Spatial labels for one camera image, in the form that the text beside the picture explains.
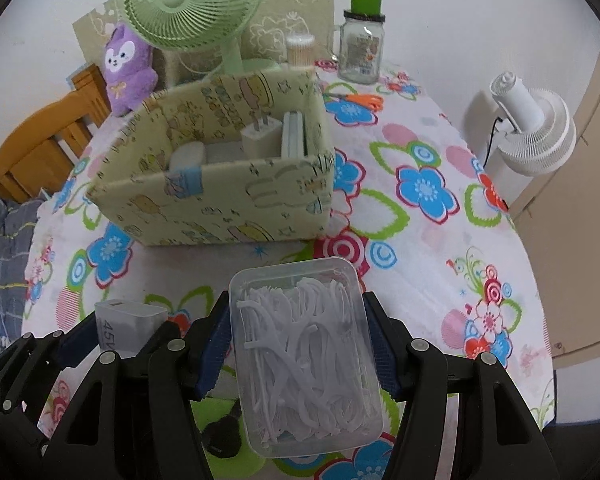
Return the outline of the white 45W charger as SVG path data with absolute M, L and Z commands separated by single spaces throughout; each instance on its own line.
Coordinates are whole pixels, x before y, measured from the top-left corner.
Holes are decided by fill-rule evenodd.
M 120 299 L 101 301 L 94 312 L 99 348 L 122 359 L 136 356 L 169 317 L 164 307 Z

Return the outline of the clear box of floss picks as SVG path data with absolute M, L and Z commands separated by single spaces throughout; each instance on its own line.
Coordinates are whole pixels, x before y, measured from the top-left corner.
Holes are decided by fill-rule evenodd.
M 262 266 L 228 286 L 245 432 L 265 458 L 375 441 L 384 421 L 358 274 L 339 257 Z

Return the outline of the small white plug charger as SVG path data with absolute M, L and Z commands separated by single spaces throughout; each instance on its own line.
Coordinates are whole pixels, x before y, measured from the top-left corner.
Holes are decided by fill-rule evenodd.
M 252 112 L 250 117 L 251 122 L 240 132 L 246 157 L 279 158 L 282 154 L 283 123 L 263 113 Z

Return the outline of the round cream compact mirror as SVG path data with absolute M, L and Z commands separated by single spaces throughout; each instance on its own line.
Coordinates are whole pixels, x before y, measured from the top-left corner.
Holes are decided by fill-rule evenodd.
M 169 170 L 180 171 L 200 167 L 207 162 L 206 147 L 202 142 L 194 141 L 181 145 L 170 157 Z

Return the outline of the green suction phone stand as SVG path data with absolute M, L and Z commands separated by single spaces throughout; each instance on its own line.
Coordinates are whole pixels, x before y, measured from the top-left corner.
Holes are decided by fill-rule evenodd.
M 290 479 L 272 462 L 253 452 L 235 400 L 207 398 L 190 402 L 202 448 L 215 479 Z

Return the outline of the floral tablecloth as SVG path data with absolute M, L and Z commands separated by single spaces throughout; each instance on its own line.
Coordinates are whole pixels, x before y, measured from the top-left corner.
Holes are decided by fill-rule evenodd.
M 188 327 L 239 270 L 348 260 L 388 315 L 442 351 L 493 354 L 539 426 L 554 416 L 553 367 L 531 264 L 506 203 L 437 104 L 400 70 L 375 87 L 327 64 L 326 93 L 376 94 L 384 109 L 325 98 L 332 211 L 315 240 L 145 247 L 87 197 L 125 121 L 109 117 L 62 189 L 38 210 L 26 267 L 28 330 L 71 330 L 99 300 L 156 304 Z

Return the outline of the plaid blue bedding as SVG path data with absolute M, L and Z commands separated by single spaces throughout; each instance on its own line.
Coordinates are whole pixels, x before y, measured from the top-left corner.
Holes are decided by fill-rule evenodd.
M 41 197 L 23 204 L 0 199 L 0 353 L 20 337 L 24 279 Z

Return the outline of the yellow cartoon fabric storage box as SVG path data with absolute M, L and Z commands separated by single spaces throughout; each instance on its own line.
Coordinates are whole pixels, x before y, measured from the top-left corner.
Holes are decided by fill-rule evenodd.
M 248 159 L 235 150 L 252 112 L 303 114 L 306 154 Z M 181 145 L 207 162 L 169 170 Z M 119 130 L 87 197 L 146 246 L 309 240 L 325 230 L 335 150 L 317 74 L 271 70 L 216 75 L 147 98 Z

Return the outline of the white floor fan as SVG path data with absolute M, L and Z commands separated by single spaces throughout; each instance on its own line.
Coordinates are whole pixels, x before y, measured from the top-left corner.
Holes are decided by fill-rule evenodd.
M 566 101 L 554 91 L 527 88 L 510 70 L 496 76 L 489 90 L 500 114 L 486 141 L 486 154 L 499 152 L 509 170 L 526 178 L 564 166 L 578 138 Z

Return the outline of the purple plush toy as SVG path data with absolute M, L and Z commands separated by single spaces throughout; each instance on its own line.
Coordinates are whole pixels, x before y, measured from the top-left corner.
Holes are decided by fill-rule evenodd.
M 106 92 L 114 116 L 132 112 L 154 92 L 158 74 L 152 68 L 152 52 L 131 27 L 116 25 L 104 53 Z

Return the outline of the glass mason jar mug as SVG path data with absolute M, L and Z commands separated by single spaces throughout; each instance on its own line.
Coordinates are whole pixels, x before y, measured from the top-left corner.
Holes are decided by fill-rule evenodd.
M 343 18 L 344 22 L 335 28 L 338 52 L 332 54 L 338 75 L 355 84 L 374 84 L 379 79 L 386 17 L 344 10 Z

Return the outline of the cotton swab container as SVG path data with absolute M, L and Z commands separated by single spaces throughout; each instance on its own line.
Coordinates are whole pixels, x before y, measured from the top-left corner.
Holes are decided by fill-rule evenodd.
M 315 37 L 311 34 L 291 34 L 285 38 L 286 59 L 292 67 L 311 67 L 315 62 Z

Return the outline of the green desk fan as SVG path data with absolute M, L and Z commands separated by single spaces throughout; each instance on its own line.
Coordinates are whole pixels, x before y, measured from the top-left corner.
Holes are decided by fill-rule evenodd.
M 199 78 L 279 70 L 266 58 L 246 60 L 240 36 L 261 0 L 122 0 L 125 21 L 140 38 L 169 52 L 204 52 L 218 48 L 219 65 L 195 70 Z

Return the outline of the green cup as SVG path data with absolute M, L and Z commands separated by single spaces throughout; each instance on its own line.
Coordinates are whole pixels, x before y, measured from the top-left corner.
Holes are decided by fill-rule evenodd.
M 350 11 L 355 14 L 381 14 L 382 0 L 350 0 Z

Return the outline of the orange handled scissors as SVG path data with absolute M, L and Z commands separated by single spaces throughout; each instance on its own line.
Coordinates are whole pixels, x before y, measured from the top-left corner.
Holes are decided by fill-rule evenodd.
M 355 103 L 366 107 L 372 112 L 380 112 L 384 109 L 384 99 L 376 94 L 341 94 L 324 93 L 325 98 Z

